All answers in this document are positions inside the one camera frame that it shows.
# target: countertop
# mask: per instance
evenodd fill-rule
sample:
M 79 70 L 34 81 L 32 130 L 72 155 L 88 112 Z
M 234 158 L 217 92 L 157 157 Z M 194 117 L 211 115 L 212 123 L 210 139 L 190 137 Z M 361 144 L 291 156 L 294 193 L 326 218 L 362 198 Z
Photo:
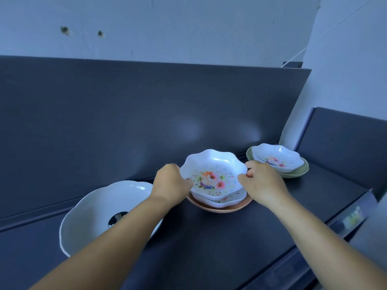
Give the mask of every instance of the countertop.
M 285 182 L 324 222 L 366 191 L 309 164 L 307 174 Z M 65 260 L 58 242 L 63 217 L 0 233 L 2 288 L 26 289 Z M 236 289 L 293 246 L 280 221 L 254 201 L 235 213 L 215 214 L 184 200 L 166 215 L 122 289 Z

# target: sage green bowl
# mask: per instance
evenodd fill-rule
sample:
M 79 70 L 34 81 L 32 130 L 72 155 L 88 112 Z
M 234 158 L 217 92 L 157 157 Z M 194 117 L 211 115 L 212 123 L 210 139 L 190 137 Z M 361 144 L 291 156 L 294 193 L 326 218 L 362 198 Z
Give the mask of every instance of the sage green bowl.
M 249 149 L 246 151 L 246 156 L 249 161 L 254 160 L 251 148 L 252 147 L 249 147 Z M 297 178 L 304 175 L 307 171 L 309 171 L 309 164 L 303 157 L 301 157 L 301 159 L 304 161 L 304 164 L 301 167 L 286 174 L 279 173 L 279 175 L 281 175 L 282 178 Z

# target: hole in wall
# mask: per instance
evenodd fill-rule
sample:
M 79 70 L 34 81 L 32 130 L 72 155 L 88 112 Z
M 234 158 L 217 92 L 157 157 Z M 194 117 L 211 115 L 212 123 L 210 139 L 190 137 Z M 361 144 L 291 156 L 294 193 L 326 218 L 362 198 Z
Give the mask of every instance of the hole in wall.
M 64 35 L 70 35 L 70 29 L 67 26 L 61 26 L 60 32 L 63 33 Z

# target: orange plate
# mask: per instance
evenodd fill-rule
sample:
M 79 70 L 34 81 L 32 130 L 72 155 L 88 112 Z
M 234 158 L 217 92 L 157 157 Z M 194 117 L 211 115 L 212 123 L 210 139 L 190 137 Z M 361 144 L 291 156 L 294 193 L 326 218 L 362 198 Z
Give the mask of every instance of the orange plate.
M 213 208 L 211 206 L 208 206 L 204 203 L 201 203 L 200 201 L 196 200 L 192 194 L 190 193 L 187 196 L 187 199 L 194 205 L 196 205 L 198 208 L 205 209 L 206 211 L 211 211 L 213 213 L 219 213 L 219 214 L 225 214 L 225 213 L 232 213 L 234 211 L 239 211 L 240 209 L 243 209 L 246 205 L 248 205 L 253 199 L 249 194 L 236 205 L 233 206 L 226 206 L 225 208 Z

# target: white scalloped bowl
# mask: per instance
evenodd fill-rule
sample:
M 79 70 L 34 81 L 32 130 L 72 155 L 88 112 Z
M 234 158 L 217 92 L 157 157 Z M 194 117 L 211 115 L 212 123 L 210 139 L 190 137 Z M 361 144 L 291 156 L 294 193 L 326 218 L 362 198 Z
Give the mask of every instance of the white scalloped bowl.
M 208 200 L 221 200 L 240 190 L 239 174 L 246 174 L 247 167 L 230 152 L 205 150 L 189 155 L 180 174 L 184 179 L 191 178 L 191 192 Z
M 247 196 L 247 192 L 244 188 L 235 191 L 221 200 L 207 200 L 200 196 L 200 194 L 192 193 L 192 196 L 206 205 L 212 206 L 214 208 L 225 208 L 227 206 L 233 206 L 240 203 Z
M 79 252 L 144 201 L 151 194 L 152 187 L 148 182 L 127 180 L 90 192 L 66 214 L 60 224 L 59 244 L 63 253 L 72 256 Z
M 288 150 L 282 145 L 262 143 L 253 146 L 251 150 L 254 160 L 268 163 L 280 173 L 290 173 L 304 164 L 298 152 Z

